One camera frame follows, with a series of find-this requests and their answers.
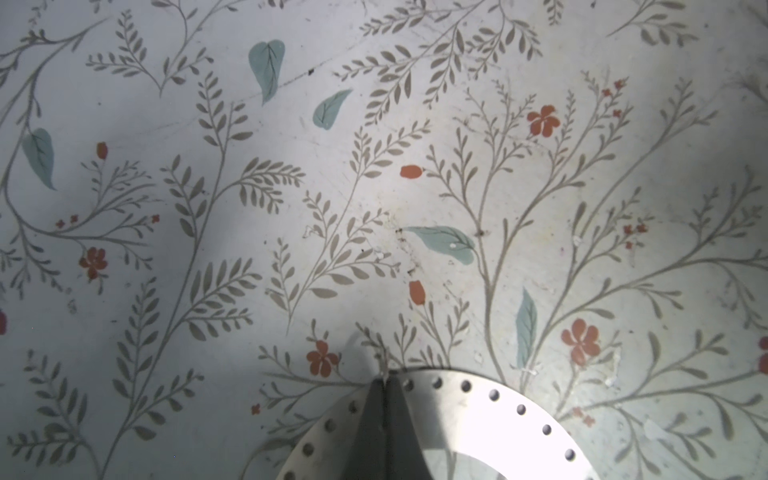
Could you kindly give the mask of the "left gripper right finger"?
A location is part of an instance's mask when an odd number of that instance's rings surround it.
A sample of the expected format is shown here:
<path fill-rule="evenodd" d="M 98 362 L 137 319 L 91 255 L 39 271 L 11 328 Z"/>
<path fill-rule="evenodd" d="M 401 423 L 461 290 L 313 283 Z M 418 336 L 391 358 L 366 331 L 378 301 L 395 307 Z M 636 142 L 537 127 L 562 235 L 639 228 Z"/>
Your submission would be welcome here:
<path fill-rule="evenodd" d="M 391 376 L 385 389 L 385 478 L 432 480 L 407 405 L 403 382 Z"/>

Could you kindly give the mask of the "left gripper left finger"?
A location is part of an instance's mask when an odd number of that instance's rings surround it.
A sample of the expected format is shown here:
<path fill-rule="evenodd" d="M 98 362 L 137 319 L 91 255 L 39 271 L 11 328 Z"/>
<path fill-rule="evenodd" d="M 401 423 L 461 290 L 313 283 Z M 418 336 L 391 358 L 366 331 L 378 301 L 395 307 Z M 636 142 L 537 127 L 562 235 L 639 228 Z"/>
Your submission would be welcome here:
<path fill-rule="evenodd" d="M 384 479 L 386 473 L 385 383 L 372 382 L 342 479 Z"/>

